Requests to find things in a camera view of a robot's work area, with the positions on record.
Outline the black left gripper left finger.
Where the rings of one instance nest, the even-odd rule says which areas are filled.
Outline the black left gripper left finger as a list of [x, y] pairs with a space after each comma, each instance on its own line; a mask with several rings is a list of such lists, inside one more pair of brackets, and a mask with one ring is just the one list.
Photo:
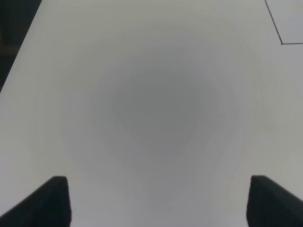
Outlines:
[[68, 179], [53, 176], [0, 216], [2, 227], [69, 227], [71, 202]]

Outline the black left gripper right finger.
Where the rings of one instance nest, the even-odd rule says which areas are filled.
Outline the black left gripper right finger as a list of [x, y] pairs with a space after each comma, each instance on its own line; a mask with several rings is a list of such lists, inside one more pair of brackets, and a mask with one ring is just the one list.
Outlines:
[[246, 210], [249, 227], [302, 227], [303, 201], [264, 175], [253, 175]]

